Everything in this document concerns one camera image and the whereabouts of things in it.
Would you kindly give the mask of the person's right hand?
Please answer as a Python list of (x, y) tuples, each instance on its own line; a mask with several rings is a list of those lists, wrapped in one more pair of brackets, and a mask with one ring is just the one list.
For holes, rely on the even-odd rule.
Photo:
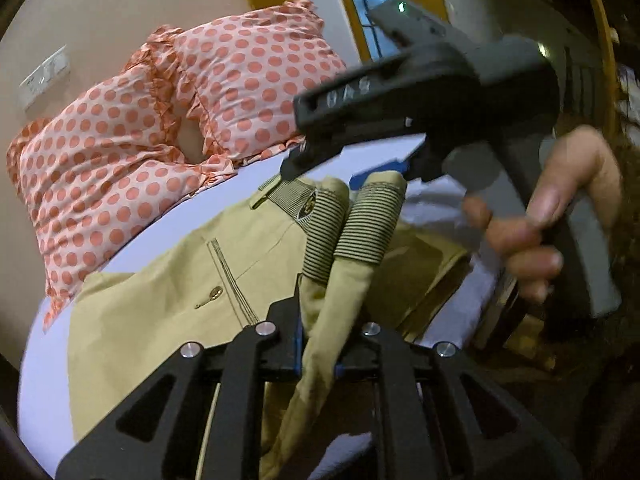
[(462, 208), (472, 226), (484, 232), (489, 246), (518, 281), (520, 296), (542, 304), (551, 281), (562, 270), (564, 256), (542, 244), (542, 231), (562, 217), (575, 195), (584, 191), (604, 232), (620, 213), (622, 175), (602, 134), (580, 126), (556, 140), (530, 199), (526, 215), (497, 218), (476, 195), (467, 195)]

